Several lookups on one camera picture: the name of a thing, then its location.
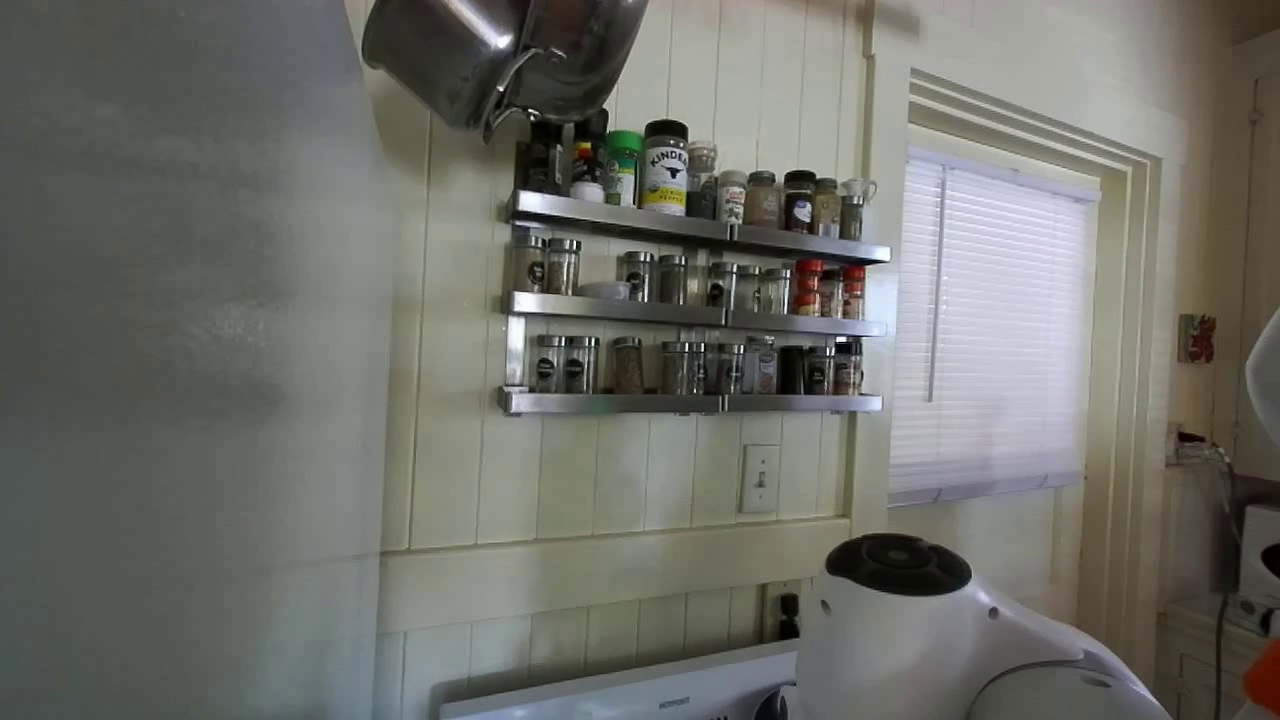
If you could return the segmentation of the hanging steel pan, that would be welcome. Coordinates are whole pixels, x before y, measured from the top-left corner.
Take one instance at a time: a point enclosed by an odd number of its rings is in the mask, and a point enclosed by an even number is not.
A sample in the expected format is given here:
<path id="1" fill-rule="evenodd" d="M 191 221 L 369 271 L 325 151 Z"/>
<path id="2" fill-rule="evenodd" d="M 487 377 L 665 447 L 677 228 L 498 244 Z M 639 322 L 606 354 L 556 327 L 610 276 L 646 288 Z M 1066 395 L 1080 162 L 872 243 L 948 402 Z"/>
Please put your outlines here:
<path id="1" fill-rule="evenodd" d="M 490 124 L 520 114 L 567 126 L 600 110 L 634 49 L 649 0 L 526 0 L 518 53 Z"/>

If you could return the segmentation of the steel lid spice jar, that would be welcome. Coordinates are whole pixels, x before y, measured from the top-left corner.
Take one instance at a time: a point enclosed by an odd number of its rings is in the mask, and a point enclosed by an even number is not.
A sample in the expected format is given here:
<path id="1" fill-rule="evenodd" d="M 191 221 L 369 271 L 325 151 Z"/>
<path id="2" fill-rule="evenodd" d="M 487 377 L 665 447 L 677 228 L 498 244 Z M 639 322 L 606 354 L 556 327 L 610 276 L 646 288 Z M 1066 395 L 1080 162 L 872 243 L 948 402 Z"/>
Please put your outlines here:
<path id="1" fill-rule="evenodd" d="M 639 337 L 626 336 L 612 343 L 612 375 L 616 395 L 644 395 L 644 345 Z"/>

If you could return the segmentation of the row of steel lid jars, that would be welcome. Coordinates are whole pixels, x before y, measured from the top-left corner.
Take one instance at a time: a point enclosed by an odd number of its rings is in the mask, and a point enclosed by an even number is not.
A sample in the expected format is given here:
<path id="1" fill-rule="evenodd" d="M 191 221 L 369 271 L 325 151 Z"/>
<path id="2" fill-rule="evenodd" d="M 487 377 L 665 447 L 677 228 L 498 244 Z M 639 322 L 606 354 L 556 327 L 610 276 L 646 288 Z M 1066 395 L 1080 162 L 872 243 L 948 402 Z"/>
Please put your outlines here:
<path id="1" fill-rule="evenodd" d="M 539 334 L 532 343 L 530 386 L 540 395 L 598 392 L 600 340 L 595 336 Z"/>
<path id="2" fill-rule="evenodd" d="M 617 260 L 623 299 L 632 302 L 684 306 L 689 302 L 689 258 L 678 254 L 627 251 Z"/>
<path id="3" fill-rule="evenodd" d="M 707 268 L 705 305 L 742 313 L 791 313 L 791 266 L 712 263 Z"/>
<path id="4" fill-rule="evenodd" d="M 579 240 L 517 233 L 509 242 L 507 284 L 516 292 L 575 296 L 581 251 Z"/>

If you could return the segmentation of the row of mixed spice jars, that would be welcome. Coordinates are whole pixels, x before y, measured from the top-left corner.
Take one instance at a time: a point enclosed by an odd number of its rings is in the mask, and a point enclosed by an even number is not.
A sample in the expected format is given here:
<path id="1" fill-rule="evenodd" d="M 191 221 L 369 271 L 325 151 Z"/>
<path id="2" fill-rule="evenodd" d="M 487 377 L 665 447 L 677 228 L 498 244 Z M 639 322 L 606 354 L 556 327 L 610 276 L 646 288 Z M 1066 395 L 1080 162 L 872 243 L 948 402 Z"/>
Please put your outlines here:
<path id="1" fill-rule="evenodd" d="M 745 343 L 669 341 L 660 346 L 662 395 L 859 396 L 863 343 L 780 346 L 769 336 Z"/>

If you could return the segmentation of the large black lid spice jar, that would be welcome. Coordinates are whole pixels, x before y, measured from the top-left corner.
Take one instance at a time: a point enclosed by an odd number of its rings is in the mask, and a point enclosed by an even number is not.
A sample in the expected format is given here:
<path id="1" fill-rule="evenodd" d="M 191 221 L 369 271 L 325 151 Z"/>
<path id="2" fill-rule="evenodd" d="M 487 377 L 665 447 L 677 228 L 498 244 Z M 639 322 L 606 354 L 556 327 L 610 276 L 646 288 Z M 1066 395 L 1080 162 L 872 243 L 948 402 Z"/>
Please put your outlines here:
<path id="1" fill-rule="evenodd" d="M 645 126 L 639 205 L 685 217 L 689 193 L 689 128 L 669 118 Z"/>

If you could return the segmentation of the glass spice grinder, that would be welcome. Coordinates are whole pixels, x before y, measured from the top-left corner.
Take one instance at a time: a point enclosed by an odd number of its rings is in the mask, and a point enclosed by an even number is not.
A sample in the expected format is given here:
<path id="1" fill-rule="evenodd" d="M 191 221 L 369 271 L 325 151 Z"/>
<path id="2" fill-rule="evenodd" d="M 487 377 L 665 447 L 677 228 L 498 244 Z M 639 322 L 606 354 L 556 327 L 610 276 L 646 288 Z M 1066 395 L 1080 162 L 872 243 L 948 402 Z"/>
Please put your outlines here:
<path id="1" fill-rule="evenodd" d="M 718 149 L 707 141 L 687 146 L 686 215 L 714 220 L 718 193 Z"/>

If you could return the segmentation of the green lid spice jar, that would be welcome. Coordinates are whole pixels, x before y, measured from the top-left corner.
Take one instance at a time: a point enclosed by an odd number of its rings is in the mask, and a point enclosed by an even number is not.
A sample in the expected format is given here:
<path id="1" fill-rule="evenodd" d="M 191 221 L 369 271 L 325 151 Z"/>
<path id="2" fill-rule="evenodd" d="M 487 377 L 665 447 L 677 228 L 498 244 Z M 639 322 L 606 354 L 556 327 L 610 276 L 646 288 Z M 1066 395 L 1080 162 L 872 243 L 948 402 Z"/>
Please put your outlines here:
<path id="1" fill-rule="evenodd" d="M 605 136 L 605 202 L 618 208 L 637 208 L 639 164 L 644 137 L 630 129 L 613 129 Z"/>

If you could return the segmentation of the brown spice jar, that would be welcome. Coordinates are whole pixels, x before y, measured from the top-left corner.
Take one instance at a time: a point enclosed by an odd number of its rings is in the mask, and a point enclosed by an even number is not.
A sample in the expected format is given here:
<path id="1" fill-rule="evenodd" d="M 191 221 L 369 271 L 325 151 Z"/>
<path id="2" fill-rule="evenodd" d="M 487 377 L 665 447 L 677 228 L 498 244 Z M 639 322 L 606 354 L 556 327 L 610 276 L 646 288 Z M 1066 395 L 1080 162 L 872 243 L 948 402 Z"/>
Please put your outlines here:
<path id="1" fill-rule="evenodd" d="M 744 223 L 778 229 L 782 224 L 782 190 L 772 170 L 754 170 L 748 177 Z"/>

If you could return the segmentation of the row of red lid jars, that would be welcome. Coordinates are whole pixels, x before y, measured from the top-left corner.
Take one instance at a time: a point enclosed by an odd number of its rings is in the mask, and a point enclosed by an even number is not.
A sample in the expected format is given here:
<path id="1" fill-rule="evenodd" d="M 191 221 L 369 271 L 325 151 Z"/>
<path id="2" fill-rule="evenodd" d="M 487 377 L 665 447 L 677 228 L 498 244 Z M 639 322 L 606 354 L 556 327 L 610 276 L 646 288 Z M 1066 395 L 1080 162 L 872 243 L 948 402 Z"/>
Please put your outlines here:
<path id="1" fill-rule="evenodd" d="M 867 269 L 796 260 L 792 268 L 791 313 L 799 316 L 864 320 Z"/>

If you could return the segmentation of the dark bottle with colourful label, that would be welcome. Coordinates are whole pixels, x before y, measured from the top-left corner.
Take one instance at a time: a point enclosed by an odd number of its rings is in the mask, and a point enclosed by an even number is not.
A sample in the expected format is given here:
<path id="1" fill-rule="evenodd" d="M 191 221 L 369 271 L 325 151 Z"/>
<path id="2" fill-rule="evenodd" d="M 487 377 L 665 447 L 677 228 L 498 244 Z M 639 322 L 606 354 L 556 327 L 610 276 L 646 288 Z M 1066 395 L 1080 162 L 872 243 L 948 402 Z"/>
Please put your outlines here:
<path id="1" fill-rule="evenodd" d="M 573 124 L 570 197 L 604 202 L 605 137 L 609 114 L 598 109 Z"/>

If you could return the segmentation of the dark spice jar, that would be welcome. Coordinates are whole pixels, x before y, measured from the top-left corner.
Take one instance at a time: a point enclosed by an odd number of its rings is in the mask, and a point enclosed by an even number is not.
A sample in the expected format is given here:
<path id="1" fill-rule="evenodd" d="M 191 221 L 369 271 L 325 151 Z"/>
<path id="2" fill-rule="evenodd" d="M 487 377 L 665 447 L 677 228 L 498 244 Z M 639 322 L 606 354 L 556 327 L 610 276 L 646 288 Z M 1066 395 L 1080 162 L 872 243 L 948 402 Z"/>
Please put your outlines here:
<path id="1" fill-rule="evenodd" d="M 817 174 L 813 170 L 790 170 L 783 177 L 782 228 L 799 234 L 814 233 Z"/>

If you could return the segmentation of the black box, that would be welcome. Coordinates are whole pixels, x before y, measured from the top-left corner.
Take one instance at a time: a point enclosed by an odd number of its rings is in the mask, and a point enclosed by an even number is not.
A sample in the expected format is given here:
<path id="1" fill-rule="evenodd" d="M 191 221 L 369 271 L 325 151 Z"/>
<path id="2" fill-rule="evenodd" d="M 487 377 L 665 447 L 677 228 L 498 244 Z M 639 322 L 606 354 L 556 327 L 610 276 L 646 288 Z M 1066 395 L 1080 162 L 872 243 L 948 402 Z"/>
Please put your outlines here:
<path id="1" fill-rule="evenodd" d="M 527 138 L 517 143 L 516 188 L 529 192 L 566 196 L 568 192 L 568 160 L 566 127 L 534 120 Z"/>

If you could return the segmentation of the jar with small glass cup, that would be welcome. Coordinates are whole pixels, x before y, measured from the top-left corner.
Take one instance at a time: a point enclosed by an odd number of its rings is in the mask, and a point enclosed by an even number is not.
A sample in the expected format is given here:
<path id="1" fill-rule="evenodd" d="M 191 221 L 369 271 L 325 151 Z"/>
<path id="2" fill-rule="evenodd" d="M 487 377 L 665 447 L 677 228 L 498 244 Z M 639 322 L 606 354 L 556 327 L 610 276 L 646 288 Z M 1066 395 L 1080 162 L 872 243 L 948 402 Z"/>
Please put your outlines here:
<path id="1" fill-rule="evenodd" d="M 863 241 L 867 205 L 878 192 L 878 183 L 870 178 L 851 178 L 838 184 L 840 237 L 852 242 Z"/>

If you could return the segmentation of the window with white blinds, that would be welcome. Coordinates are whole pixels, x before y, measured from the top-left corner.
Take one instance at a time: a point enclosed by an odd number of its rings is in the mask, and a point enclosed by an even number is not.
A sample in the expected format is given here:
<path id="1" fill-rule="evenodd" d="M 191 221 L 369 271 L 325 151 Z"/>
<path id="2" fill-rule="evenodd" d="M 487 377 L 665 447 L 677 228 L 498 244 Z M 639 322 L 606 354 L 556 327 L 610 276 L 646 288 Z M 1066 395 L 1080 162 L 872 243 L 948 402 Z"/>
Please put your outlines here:
<path id="1" fill-rule="evenodd" d="M 909 131 L 890 505 L 1084 475 L 1101 181 Z"/>

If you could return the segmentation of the hanging steel pot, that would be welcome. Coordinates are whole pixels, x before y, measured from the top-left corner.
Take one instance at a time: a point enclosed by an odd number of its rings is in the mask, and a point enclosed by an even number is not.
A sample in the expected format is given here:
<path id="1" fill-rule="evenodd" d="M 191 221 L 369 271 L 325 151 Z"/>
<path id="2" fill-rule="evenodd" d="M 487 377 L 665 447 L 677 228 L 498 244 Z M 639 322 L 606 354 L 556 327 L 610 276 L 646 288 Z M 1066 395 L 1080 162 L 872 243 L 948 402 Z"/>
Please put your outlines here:
<path id="1" fill-rule="evenodd" d="M 518 111 L 508 99 L 535 56 L 564 59 L 526 38 L 536 0 L 374 0 L 361 56 L 385 72 L 451 128 L 476 131 L 490 143 Z"/>

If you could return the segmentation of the white cabinet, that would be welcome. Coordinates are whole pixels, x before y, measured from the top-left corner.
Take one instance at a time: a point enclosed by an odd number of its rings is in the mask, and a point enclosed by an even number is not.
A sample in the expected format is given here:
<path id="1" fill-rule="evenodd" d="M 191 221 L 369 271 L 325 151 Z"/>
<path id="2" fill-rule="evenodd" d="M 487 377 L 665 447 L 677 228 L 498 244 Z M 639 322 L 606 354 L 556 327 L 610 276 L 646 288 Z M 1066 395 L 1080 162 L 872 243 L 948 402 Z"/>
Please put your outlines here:
<path id="1" fill-rule="evenodd" d="M 1155 694 L 1174 720 L 1231 720 L 1247 702 L 1243 674 L 1270 639 L 1225 621 L 1221 597 L 1169 603 L 1158 615 Z"/>

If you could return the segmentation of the white appliance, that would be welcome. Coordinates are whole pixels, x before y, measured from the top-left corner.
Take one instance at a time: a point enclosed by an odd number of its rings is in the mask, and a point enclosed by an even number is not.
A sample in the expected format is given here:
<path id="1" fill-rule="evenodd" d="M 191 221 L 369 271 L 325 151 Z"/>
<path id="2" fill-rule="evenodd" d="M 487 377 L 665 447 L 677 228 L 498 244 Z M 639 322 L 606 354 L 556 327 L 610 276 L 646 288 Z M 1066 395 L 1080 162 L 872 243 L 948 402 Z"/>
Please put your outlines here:
<path id="1" fill-rule="evenodd" d="M 1245 507 L 1236 598 L 1248 626 L 1280 637 L 1280 506 Z"/>

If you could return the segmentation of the steel wall spice rack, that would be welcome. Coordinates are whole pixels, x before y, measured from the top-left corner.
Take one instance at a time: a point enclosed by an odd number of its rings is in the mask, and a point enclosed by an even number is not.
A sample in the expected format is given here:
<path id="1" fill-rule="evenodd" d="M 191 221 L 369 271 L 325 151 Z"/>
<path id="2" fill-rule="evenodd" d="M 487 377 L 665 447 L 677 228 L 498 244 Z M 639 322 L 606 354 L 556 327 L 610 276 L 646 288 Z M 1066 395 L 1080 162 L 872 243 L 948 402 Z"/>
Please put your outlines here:
<path id="1" fill-rule="evenodd" d="M 890 263 L 890 247 L 868 242 L 799 234 L 754 225 L 673 217 L 635 208 L 618 208 L 549 193 L 516 190 L 504 211 L 513 228 L 568 231 L 609 240 L 627 240 L 730 251 L 783 260 L 820 259 L 841 266 L 872 266 Z M 497 388 L 495 401 L 507 415 L 617 415 L 626 413 L 739 414 L 739 413 L 878 413 L 882 398 L 859 396 L 739 395 L 676 396 L 655 395 L 547 395 L 535 393 L 525 379 L 529 365 L 525 336 L 526 316 L 575 320 L 630 322 L 680 328 L 732 331 L 773 331 L 827 337 L 877 338 L 887 333 L 883 322 L 818 316 L 771 315 L 745 310 L 696 305 L 641 304 L 548 293 L 508 291 L 502 311 L 509 318 L 506 341 L 506 383 Z"/>

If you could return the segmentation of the cream light switch plate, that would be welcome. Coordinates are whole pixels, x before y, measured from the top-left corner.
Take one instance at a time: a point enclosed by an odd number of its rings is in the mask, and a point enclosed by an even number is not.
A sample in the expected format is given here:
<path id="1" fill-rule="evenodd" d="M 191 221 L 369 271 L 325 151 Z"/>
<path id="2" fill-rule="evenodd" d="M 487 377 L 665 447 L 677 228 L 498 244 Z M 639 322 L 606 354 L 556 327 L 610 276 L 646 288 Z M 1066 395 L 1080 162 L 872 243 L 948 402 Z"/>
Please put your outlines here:
<path id="1" fill-rule="evenodd" d="M 745 445 L 740 474 L 739 512 L 776 514 L 780 502 L 781 447 Z"/>

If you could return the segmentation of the wall socket with black plug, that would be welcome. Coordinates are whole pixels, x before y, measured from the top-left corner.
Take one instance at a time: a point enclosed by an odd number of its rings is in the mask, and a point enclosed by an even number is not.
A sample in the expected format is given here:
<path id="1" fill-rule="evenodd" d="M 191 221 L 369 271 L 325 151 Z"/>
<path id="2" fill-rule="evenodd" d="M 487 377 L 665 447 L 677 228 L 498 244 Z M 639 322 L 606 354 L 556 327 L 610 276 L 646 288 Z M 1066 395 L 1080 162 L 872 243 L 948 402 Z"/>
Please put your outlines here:
<path id="1" fill-rule="evenodd" d="M 762 592 L 762 639 L 765 643 L 799 637 L 804 580 L 772 582 Z"/>

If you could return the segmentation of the red wall ornament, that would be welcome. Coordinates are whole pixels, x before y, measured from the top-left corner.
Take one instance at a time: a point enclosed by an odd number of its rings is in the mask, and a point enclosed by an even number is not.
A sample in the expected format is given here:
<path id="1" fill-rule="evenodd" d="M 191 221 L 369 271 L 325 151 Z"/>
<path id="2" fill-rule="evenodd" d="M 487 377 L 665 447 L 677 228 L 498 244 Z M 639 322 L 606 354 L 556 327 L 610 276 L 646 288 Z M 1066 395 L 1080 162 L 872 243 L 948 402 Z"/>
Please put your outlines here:
<path id="1" fill-rule="evenodd" d="M 1217 318 L 1183 313 L 1178 316 L 1176 356 L 1180 364 L 1208 365 L 1215 360 Z"/>

